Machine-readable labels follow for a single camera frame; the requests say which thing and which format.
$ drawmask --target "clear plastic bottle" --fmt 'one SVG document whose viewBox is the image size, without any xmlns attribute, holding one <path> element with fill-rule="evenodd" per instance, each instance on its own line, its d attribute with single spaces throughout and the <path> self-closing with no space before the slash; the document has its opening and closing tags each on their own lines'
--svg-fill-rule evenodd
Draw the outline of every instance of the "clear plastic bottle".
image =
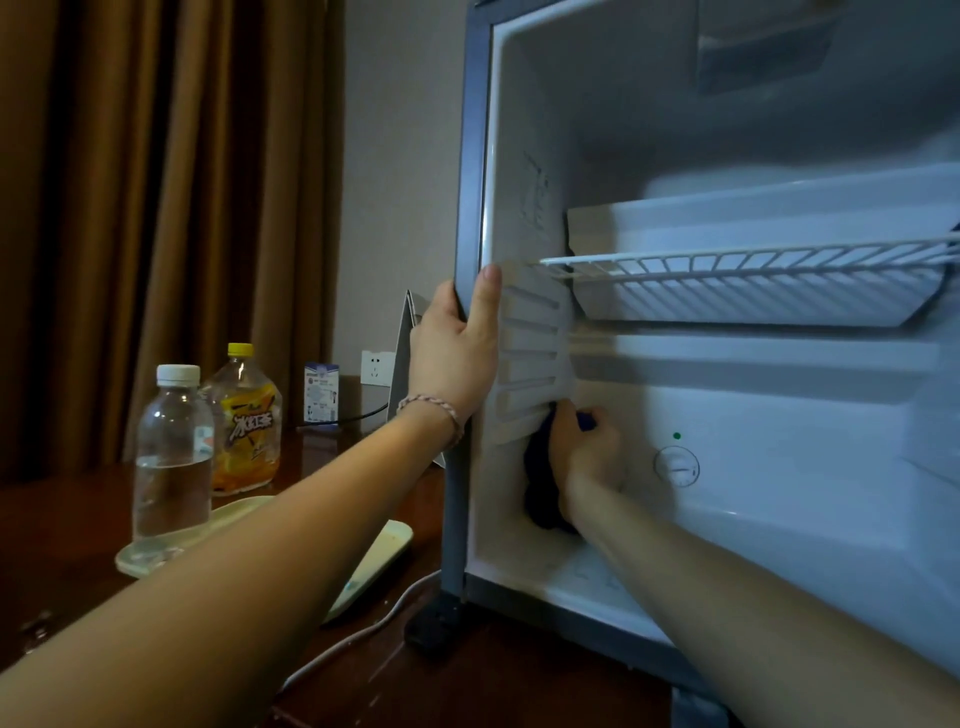
<svg viewBox="0 0 960 728">
<path fill-rule="evenodd" d="M 214 496 L 266 485 L 280 465 L 283 399 L 253 360 L 253 344 L 229 344 L 227 356 L 201 390 L 215 419 Z"/>
<path fill-rule="evenodd" d="M 161 364 L 159 394 L 136 431 L 133 556 L 149 568 L 177 554 L 156 538 L 206 523 L 213 478 L 213 413 L 200 395 L 200 367 Z"/>
</svg>

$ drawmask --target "white outlet plate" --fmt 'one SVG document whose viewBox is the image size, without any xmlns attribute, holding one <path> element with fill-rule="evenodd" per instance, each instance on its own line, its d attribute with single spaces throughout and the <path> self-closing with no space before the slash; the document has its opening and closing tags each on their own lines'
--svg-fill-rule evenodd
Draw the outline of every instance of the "white outlet plate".
<svg viewBox="0 0 960 728">
<path fill-rule="evenodd" d="M 396 352 L 363 352 L 360 359 L 360 383 L 389 387 L 394 380 Z"/>
</svg>

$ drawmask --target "mini fridge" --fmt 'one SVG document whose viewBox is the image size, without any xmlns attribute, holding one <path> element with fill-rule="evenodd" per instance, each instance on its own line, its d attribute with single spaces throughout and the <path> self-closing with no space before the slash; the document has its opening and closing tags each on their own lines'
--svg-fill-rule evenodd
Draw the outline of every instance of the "mini fridge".
<svg viewBox="0 0 960 728">
<path fill-rule="evenodd" d="M 479 2 L 465 78 L 456 288 L 505 287 L 443 590 L 711 694 L 524 514 L 571 397 L 630 497 L 960 675 L 960 3 Z"/>
</svg>

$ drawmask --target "hand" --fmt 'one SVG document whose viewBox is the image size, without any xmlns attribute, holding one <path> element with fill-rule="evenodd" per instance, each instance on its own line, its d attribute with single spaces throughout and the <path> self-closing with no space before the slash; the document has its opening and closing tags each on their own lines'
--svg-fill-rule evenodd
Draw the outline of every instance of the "hand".
<svg viewBox="0 0 960 728">
<path fill-rule="evenodd" d="M 570 521 L 568 496 L 573 484 L 594 484 L 617 488 L 623 475 L 620 460 L 620 432 L 607 410 L 584 410 L 597 423 L 584 432 L 577 423 L 577 408 L 570 400 L 557 402 L 550 427 L 550 469 L 560 489 L 560 511 Z"/>
<path fill-rule="evenodd" d="M 502 274 L 488 265 L 473 284 L 469 320 L 460 320 L 453 281 L 437 287 L 410 332 L 410 395 L 446 400 L 467 421 L 490 392 L 497 367 L 497 313 Z"/>
</svg>

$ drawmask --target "white bottle cap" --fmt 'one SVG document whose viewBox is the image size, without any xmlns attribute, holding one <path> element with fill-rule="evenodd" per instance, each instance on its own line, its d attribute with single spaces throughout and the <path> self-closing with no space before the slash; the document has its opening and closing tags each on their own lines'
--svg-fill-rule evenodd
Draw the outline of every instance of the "white bottle cap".
<svg viewBox="0 0 960 728">
<path fill-rule="evenodd" d="M 196 364 L 160 364 L 156 368 L 158 387 L 199 387 L 200 367 Z"/>
</svg>

